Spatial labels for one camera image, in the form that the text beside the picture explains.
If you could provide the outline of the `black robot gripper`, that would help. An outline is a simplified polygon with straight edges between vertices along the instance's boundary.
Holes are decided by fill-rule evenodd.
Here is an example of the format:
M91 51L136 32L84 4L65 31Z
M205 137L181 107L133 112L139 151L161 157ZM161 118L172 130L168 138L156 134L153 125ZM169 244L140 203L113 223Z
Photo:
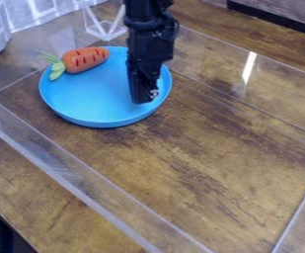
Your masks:
M172 59L179 23L168 12L173 0L123 2L124 25L128 28L127 75L131 100L133 104L141 104L157 96L160 65Z

